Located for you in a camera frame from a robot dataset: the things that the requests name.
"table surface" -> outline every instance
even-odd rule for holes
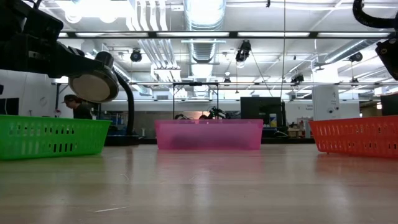
[[[2,161],[0,223],[397,223],[397,173],[313,144]]]

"ceiling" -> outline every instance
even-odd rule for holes
[[[43,1],[41,10],[51,13],[51,15],[61,19],[64,22],[64,31],[128,31],[126,18],[119,17],[114,22],[107,24],[95,17],[83,17],[80,22],[71,24],[65,19],[65,11],[57,4],[59,1]],[[272,0],[270,8],[265,7],[266,1],[246,1],[246,0],[227,0],[227,7],[224,17],[223,30],[227,31],[338,31],[338,32],[361,32],[374,31],[377,29],[365,27],[358,23],[354,17],[352,10],[352,0],[289,0],[284,7],[284,1]],[[113,7],[112,11],[126,11],[128,1],[110,1]],[[167,27],[171,31],[185,30],[184,13],[182,8],[182,0],[166,1],[166,21]],[[398,1],[396,0],[368,0],[366,1],[365,11],[376,17],[394,17],[398,11]],[[147,8],[147,21],[149,23],[150,9]],[[214,80],[222,82],[225,72],[230,72],[231,77],[238,76],[239,82],[260,82],[261,75],[269,82],[281,82],[281,77],[291,77],[293,74],[288,72],[297,66],[303,60],[312,55],[324,55],[330,53],[351,40],[337,39],[252,39],[252,54],[246,60],[244,68],[236,68],[234,58],[236,49],[240,46],[242,40],[226,39],[224,44],[218,44],[216,65],[213,67],[212,76]],[[129,54],[133,48],[139,48],[137,39],[96,39],[94,40],[97,48],[102,44],[108,47],[109,51],[114,55],[116,61],[130,73],[135,80],[141,82],[151,82],[152,77],[149,75],[151,62],[142,50],[143,59],[139,63],[132,63]],[[172,39],[172,48],[175,58],[181,68],[181,77],[188,77],[190,74],[190,57],[187,44],[182,44],[180,39]],[[361,51],[364,59],[359,65],[356,62],[351,69],[350,62],[338,62],[336,66],[339,71],[339,79],[341,81],[349,81],[351,77],[377,70],[383,64],[376,57],[374,52],[375,45]],[[311,81],[311,68],[309,72],[304,73],[305,81]],[[375,77],[369,77],[364,82],[375,82],[382,78],[389,77],[384,72]]]

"man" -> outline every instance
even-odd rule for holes
[[[73,110],[73,118],[75,119],[93,119],[89,107],[82,104],[79,97],[75,95],[66,95],[63,98],[63,103]]]

